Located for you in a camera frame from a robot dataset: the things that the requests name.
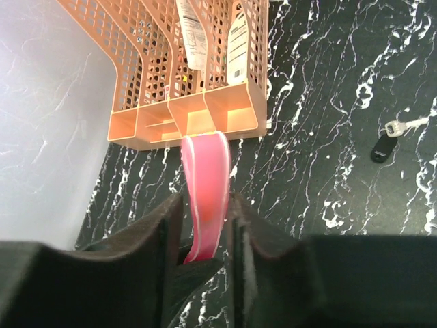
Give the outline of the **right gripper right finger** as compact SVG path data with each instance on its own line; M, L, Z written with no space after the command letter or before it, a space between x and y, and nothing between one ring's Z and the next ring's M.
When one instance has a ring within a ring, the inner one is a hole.
M231 195L236 327L435 327L436 239L313 235L297 240Z

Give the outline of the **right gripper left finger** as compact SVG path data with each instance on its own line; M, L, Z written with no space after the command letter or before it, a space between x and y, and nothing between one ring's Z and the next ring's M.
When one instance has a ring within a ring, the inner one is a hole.
M166 327L180 232L174 194L81 251L1 243L2 327Z

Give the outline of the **black fob key set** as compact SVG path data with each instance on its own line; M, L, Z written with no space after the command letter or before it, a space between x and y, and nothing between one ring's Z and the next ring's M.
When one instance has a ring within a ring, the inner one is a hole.
M404 136L412 129L426 125L428 122L429 118L418 118L407 122L392 120L386 123L371 150L370 159L374 163L384 163L395 149L399 137Z

